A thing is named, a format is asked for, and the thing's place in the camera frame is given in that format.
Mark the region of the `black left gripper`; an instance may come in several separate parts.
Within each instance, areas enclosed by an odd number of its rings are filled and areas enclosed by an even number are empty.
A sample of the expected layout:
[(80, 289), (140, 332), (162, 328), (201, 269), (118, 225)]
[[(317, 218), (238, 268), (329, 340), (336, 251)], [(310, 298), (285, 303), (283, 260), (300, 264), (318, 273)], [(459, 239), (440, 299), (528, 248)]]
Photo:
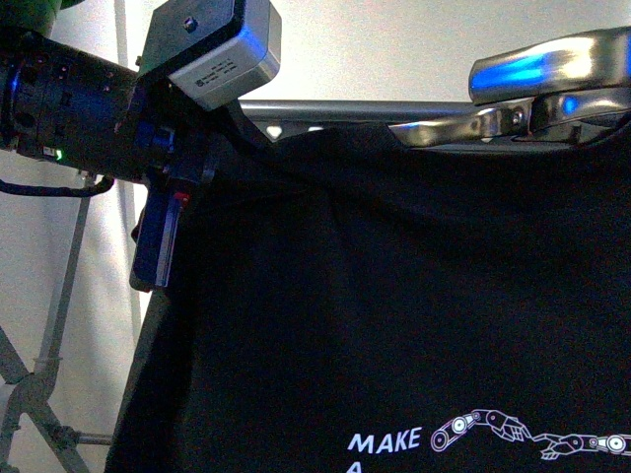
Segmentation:
[[(150, 86), (134, 73), (117, 78), (122, 105), (113, 126), (113, 177), (190, 189), (212, 179), (224, 156), (253, 154), (270, 140), (231, 100), (209, 110), (171, 81)], [(151, 189), (139, 223), (130, 285), (151, 292), (169, 284), (179, 218), (190, 195)]]

